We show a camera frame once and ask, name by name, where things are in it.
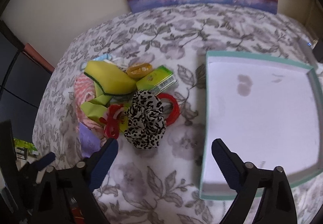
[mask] wall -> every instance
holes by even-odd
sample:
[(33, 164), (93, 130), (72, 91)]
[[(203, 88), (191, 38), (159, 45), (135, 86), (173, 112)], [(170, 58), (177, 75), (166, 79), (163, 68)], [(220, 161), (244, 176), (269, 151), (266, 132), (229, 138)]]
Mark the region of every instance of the wall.
[[(278, 0), (278, 11), (305, 24), (311, 0)], [(126, 0), (11, 0), (2, 19), (56, 66), (81, 32), (130, 11)]]
[(305, 27), (314, 39), (323, 38), (323, 8), (318, 0), (312, 0)]

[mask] yellow sponge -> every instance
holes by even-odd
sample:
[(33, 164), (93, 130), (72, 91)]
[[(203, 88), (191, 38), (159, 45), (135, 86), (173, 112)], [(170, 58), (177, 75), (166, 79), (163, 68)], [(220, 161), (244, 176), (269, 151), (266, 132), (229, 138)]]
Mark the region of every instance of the yellow sponge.
[(84, 74), (96, 82), (105, 95), (127, 95), (136, 90), (136, 81), (114, 64), (89, 61)]

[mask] small green package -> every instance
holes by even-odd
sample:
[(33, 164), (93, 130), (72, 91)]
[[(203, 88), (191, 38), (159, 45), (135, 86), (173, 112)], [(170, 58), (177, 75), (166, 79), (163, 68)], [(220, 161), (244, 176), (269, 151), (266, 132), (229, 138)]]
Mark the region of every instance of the small green package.
[(148, 90), (154, 95), (158, 95), (175, 82), (176, 79), (172, 71), (162, 65), (140, 79), (136, 85), (138, 90)]

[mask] red hair clip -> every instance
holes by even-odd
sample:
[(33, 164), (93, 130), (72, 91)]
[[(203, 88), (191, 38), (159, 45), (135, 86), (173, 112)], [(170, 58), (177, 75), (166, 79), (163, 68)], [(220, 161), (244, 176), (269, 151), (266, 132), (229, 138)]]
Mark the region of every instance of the red hair clip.
[(123, 104), (121, 105), (110, 105), (107, 109), (107, 112), (103, 117), (99, 118), (99, 121), (104, 126), (104, 133), (108, 138), (117, 139), (119, 137), (120, 129), (119, 129), (119, 119), (121, 113), (124, 111)]

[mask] pink striped cloth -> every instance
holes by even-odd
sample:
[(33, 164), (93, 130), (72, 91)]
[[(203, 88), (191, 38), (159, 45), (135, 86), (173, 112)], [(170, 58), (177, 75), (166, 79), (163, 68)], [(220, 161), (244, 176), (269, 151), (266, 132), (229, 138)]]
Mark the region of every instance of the pink striped cloth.
[(76, 77), (74, 82), (74, 97), (75, 97), (75, 107), (76, 107), (76, 117), (79, 123), (83, 123), (88, 129), (91, 129), (100, 139), (104, 137), (104, 131), (102, 126), (98, 123), (89, 119), (82, 109), (81, 104), (88, 102), (96, 97), (94, 82), (91, 78), (87, 77), (85, 74), (80, 74)]

